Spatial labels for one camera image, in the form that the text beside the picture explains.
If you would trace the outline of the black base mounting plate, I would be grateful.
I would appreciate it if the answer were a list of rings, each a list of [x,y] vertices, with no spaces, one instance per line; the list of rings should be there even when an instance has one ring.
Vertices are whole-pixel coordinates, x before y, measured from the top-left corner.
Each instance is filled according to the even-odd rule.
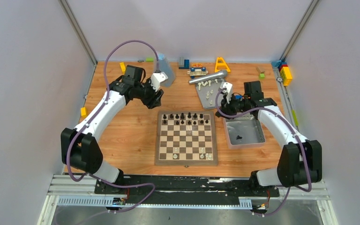
[[[158,175],[125,175],[119,181],[123,188],[97,181],[94,193],[124,195],[128,203],[137,203],[151,191],[149,183],[155,185],[155,190],[144,204],[238,205],[241,197],[267,200],[279,196],[274,187],[258,187],[247,178]]]

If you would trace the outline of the silver metal cylinder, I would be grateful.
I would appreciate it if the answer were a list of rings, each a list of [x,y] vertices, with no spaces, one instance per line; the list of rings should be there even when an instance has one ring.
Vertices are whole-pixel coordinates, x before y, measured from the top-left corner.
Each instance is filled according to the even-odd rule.
[[[228,76],[228,72],[226,70],[220,70],[218,72],[215,72],[213,74],[207,74],[207,75],[203,75],[194,79],[191,79],[188,81],[188,83],[191,84],[196,84],[196,83],[201,83],[201,82],[205,82],[208,80],[215,80],[215,79],[219,79],[219,78],[225,78]]]

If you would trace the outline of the grey tray black pieces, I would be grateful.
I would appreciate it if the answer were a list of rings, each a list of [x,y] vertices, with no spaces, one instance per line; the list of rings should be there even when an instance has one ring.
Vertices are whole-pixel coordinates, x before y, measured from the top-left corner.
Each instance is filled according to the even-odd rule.
[[[262,147],[266,143],[262,125],[253,115],[234,119],[223,118],[228,148],[243,149]]]

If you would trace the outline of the grey tray white pieces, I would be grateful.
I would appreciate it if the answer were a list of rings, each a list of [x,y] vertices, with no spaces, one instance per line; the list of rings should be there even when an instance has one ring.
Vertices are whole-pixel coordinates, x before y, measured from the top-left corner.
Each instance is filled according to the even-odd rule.
[[[220,88],[223,78],[208,80],[195,84],[197,95],[200,99],[201,105],[205,110],[216,109],[219,102],[224,98]]]

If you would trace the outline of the yellow triangular toy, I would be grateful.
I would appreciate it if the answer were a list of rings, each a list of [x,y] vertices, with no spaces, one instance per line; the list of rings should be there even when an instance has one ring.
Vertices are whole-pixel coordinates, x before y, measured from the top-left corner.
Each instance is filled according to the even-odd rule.
[[[224,70],[228,73],[231,72],[231,69],[229,68],[229,66],[227,65],[227,63],[223,57],[216,58],[214,70],[215,70],[215,72],[219,72],[220,70]]]

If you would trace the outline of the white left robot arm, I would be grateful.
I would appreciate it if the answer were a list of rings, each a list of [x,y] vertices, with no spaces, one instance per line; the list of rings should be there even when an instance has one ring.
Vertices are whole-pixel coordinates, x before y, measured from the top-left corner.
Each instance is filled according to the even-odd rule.
[[[157,70],[143,81],[145,75],[146,71],[141,67],[126,66],[124,75],[108,85],[92,112],[74,128],[65,128],[60,135],[62,162],[67,168],[73,167],[107,181],[107,188],[114,194],[124,190],[123,171],[104,161],[98,141],[114,116],[129,101],[139,99],[149,109],[161,105],[164,92],[160,87],[168,76]]]

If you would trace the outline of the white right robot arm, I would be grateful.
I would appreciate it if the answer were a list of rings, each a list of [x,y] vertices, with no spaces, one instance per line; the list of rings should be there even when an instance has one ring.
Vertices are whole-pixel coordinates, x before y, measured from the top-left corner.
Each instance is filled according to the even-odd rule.
[[[261,82],[245,82],[244,95],[236,97],[233,85],[220,84],[222,100],[215,99],[216,116],[235,119],[253,115],[276,139],[282,148],[278,165],[251,173],[250,192],[262,195],[268,186],[296,187],[310,192],[312,184],[322,179],[322,146],[317,140],[310,140],[284,117],[277,103],[265,98]]]

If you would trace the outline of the wooden chess board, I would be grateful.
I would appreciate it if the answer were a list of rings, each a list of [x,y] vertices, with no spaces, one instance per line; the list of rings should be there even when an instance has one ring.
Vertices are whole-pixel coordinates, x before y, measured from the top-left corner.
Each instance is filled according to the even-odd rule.
[[[156,165],[218,165],[215,116],[212,111],[159,111]]]

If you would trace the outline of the stacked coloured duplo blocks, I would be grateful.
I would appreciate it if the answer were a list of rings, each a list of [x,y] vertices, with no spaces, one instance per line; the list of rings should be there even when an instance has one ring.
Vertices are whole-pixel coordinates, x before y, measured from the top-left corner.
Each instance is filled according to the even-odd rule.
[[[284,86],[289,86],[293,80],[288,64],[284,61],[272,61],[271,66],[277,68],[280,74],[280,81]]]

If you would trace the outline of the yellow cube at left edge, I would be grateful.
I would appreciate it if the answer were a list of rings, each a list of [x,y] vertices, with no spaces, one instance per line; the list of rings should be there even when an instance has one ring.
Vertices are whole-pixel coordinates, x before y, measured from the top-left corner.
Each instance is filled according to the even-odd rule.
[[[82,107],[80,109],[80,113],[81,113],[81,117],[82,118],[86,118],[88,116],[88,111],[87,111],[87,108],[86,107]]]

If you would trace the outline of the blue white toy car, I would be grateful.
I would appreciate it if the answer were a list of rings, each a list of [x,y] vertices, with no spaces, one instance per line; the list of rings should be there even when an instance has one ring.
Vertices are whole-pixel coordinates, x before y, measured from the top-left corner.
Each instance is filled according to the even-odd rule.
[[[192,64],[187,74],[193,79],[196,76],[203,76],[208,74],[208,70],[201,63]]]

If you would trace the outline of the yellow block by wall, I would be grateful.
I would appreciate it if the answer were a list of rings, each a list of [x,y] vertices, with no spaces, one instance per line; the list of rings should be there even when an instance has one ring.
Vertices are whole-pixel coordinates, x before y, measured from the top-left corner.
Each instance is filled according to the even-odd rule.
[[[121,68],[121,72],[124,75],[125,71],[126,71],[126,65],[124,62],[120,62],[120,68]]]

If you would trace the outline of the clear blue plastic bag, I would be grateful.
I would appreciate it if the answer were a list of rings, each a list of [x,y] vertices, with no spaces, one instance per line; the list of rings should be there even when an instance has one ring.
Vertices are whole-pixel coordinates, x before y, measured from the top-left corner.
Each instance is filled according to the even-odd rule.
[[[168,79],[162,83],[162,86],[170,87],[176,79],[176,74],[175,74],[174,70],[172,69],[172,66],[171,66],[170,62],[168,61],[167,57],[163,53],[160,53],[160,52],[157,52],[157,55],[158,55],[159,70],[161,72],[164,72],[168,77]]]

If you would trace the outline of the blue grey lego block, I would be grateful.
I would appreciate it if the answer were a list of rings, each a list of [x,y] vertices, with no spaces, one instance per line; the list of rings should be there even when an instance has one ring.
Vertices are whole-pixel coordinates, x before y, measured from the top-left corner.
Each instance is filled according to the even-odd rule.
[[[183,58],[183,57],[179,57],[178,69],[186,69],[186,70],[188,70],[189,68],[190,68],[189,59],[185,59],[185,58]]]

